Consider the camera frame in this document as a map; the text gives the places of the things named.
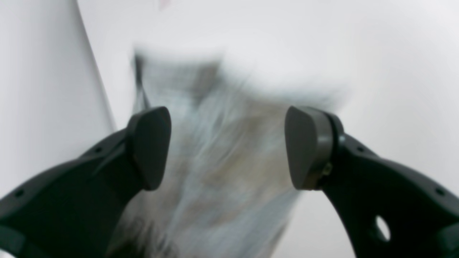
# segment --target hole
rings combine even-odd
[[[389,242],[391,239],[391,231],[389,230],[387,222],[381,216],[376,216],[376,227],[379,231],[379,238],[384,242]]]
[[[439,194],[439,195],[441,195],[441,196],[445,196],[445,192],[444,192],[442,189],[440,189],[440,188],[436,188],[436,189],[435,189],[435,192],[437,192],[437,194]]]
[[[19,198],[19,197],[21,197],[21,196],[23,196],[23,195],[24,195],[24,190],[23,190],[23,189],[17,191],[17,192],[14,194],[14,196],[16,196],[16,198]]]

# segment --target crumpled fabric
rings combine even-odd
[[[134,64],[134,113],[166,106],[172,136],[161,186],[130,202],[112,252],[130,239],[137,257],[270,257],[300,194],[288,170],[286,110],[333,111],[342,88],[306,85],[303,98],[276,98],[258,94],[219,59],[137,51]]]

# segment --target white surface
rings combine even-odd
[[[15,257],[10,255],[7,252],[3,252],[3,251],[0,250],[0,258],[15,258]]]
[[[124,88],[132,43],[226,49],[270,87],[314,75],[345,80],[354,87],[339,114],[346,131],[459,194],[456,2],[189,0],[163,12],[153,1],[127,2],[80,0],[118,126],[134,98]],[[323,194],[308,193],[274,257],[352,257],[340,225]]]
[[[73,0],[0,1],[0,196],[112,132]]]

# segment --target black plastic arm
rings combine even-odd
[[[358,258],[459,257],[459,199],[426,176],[378,157],[337,116],[291,107],[285,120],[291,178],[323,190]],[[387,223],[384,236],[376,218]]]
[[[101,258],[127,203],[159,187],[169,148],[165,107],[134,115],[81,157],[0,200],[0,249],[18,258]]]

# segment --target blurry fabric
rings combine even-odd
[[[218,58],[138,51],[134,63],[134,113],[166,106],[172,137],[161,186],[128,205],[112,252],[131,239],[139,257],[269,257],[300,194],[288,170],[286,110],[300,99],[333,110],[339,86],[305,85],[302,97],[276,98],[221,69]]]

